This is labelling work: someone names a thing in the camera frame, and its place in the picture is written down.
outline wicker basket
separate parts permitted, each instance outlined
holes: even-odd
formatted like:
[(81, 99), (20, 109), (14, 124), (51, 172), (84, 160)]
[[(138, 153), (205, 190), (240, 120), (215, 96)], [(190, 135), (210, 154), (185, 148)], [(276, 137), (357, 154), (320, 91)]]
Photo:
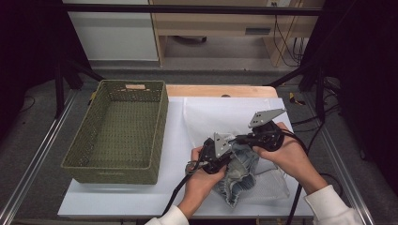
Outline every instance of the wicker basket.
[(164, 82), (100, 82), (61, 167), (81, 183), (156, 184), (167, 109)]

